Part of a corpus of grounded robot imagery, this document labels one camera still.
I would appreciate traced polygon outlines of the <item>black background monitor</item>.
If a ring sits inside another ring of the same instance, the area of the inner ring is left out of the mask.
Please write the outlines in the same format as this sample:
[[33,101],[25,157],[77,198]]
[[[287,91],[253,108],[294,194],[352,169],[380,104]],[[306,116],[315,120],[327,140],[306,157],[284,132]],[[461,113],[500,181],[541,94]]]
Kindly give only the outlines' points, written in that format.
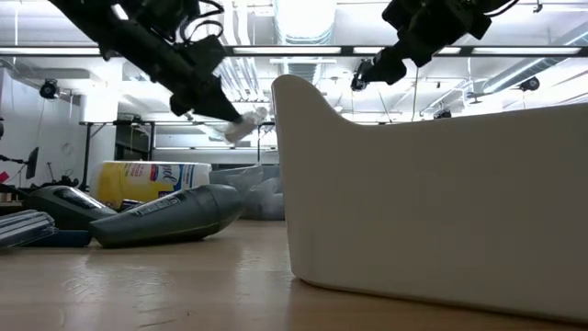
[[28,160],[26,162],[26,179],[32,179],[34,176],[36,176],[39,150],[39,147],[34,148],[28,156]]

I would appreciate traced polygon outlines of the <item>white packet with black print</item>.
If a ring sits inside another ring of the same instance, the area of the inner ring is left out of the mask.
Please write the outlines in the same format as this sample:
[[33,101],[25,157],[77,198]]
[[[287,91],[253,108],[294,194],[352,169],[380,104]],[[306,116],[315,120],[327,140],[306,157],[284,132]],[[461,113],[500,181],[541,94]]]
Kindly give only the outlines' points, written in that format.
[[236,143],[262,124],[268,114],[265,107],[245,112],[236,122],[229,124],[224,131],[224,138],[229,143]]

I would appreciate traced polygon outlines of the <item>yellow disinfecting wipes canister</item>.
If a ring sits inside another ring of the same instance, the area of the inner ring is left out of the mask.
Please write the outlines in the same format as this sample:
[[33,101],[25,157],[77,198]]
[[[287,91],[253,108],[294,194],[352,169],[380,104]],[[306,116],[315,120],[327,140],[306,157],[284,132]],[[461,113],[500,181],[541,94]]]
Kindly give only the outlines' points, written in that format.
[[124,200],[148,202],[181,189],[208,185],[211,171],[208,163],[105,161],[94,168],[89,193],[117,209]]

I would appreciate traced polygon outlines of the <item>black horizontal rig bar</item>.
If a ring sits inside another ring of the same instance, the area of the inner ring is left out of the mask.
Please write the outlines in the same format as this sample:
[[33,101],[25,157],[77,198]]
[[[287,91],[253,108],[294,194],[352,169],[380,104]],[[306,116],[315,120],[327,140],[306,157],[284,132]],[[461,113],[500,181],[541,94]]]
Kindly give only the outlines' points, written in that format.
[[[380,46],[226,46],[231,57],[368,57]],[[0,56],[98,57],[98,47],[0,46]],[[588,46],[449,46],[434,54],[439,58],[588,58]]]

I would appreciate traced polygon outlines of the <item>clear plastic bag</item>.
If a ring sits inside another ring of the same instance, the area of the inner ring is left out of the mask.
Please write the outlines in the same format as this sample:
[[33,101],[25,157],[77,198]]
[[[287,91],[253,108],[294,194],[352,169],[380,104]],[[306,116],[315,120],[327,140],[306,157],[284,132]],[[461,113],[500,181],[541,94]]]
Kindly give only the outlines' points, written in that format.
[[232,169],[213,170],[209,173],[209,181],[212,184],[228,185],[236,188],[243,197],[245,211],[243,218],[257,220],[250,207],[250,189],[272,177],[280,178],[278,165],[250,165]]

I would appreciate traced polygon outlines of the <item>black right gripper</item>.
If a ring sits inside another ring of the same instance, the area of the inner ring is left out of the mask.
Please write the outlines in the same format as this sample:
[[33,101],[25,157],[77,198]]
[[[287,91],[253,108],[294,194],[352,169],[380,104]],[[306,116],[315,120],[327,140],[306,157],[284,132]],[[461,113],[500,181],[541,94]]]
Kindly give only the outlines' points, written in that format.
[[421,67],[467,34],[481,39],[492,23],[477,0],[391,0],[381,17],[398,40],[365,61],[360,80],[366,84],[394,85],[407,73],[403,60]]

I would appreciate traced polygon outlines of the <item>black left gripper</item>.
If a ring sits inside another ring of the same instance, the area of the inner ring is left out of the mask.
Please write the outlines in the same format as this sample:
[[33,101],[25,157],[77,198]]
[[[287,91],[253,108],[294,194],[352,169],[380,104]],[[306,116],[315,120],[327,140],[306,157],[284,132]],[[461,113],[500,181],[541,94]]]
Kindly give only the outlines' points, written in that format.
[[148,75],[171,93],[170,108],[176,115],[190,110],[195,114],[224,120],[241,122],[242,115],[226,97],[221,88],[221,79],[214,73],[199,77],[183,56],[183,45],[166,44],[152,51]]

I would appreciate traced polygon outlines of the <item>black-legged background table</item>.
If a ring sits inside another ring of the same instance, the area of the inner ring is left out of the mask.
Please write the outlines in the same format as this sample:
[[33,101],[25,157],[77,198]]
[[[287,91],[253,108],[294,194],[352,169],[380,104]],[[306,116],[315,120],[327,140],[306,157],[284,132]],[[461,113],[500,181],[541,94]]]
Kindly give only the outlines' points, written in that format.
[[228,143],[216,130],[217,121],[114,120],[82,121],[85,128],[82,188],[90,186],[91,171],[115,159],[118,146],[143,161],[207,163],[214,169],[278,163],[275,123],[267,121],[237,143]]

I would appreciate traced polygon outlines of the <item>white plastic bin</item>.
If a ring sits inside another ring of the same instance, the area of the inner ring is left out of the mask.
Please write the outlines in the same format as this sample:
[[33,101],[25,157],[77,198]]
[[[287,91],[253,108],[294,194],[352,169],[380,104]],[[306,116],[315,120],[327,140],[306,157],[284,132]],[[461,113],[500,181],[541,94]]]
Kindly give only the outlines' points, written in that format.
[[271,89],[297,278],[588,325],[588,104],[361,125]]

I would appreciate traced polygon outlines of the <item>silver ceiling air duct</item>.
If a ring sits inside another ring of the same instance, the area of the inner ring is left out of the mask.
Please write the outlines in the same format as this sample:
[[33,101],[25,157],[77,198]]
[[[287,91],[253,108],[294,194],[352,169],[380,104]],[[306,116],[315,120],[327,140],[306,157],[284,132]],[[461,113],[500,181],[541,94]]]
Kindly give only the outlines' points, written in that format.
[[272,5],[280,44],[331,43],[336,0],[273,0]]

